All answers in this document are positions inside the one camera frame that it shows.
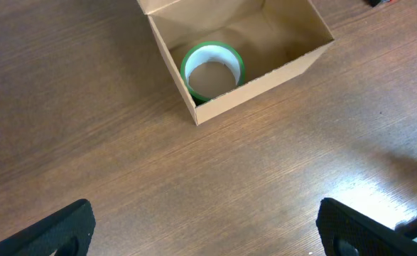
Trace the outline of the green tape roll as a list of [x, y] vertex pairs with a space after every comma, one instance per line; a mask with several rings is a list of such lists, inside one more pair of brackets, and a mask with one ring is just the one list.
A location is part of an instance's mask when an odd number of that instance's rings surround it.
[[235, 87], [245, 83], [246, 68], [240, 54], [231, 46], [219, 41], [205, 41], [191, 48], [180, 65], [180, 76], [197, 105], [209, 102], [215, 97], [204, 96], [190, 85], [192, 72], [205, 63], [221, 63], [227, 66], [235, 79]]

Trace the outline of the brown cardboard box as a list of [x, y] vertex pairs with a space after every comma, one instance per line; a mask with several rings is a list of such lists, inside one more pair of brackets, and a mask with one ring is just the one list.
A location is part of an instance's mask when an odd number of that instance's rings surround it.
[[[335, 41], [311, 1], [138, 0], [158, 48], [196, 124], [202, 124], [304, 73]], [[244, 61], [245, 83], [229, 68], [205, 63], [190, 85], [208, 97], [197, 105], [180, 76], [186, 53], [205, 41], [233, 47]]]

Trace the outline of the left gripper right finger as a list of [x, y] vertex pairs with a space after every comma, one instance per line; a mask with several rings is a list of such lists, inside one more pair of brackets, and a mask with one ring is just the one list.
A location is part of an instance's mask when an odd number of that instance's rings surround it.
[[324, 198], [316, 226], [328, 256], [417, 256], [417, 218], [391, 229], [333, 198]]

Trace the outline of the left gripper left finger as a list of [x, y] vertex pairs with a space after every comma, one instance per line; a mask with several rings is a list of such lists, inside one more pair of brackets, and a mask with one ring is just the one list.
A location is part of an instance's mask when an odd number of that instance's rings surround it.
[[0, 242], [0, 256], [88, 253], [96, 220], [90, 202], [79, 199]]

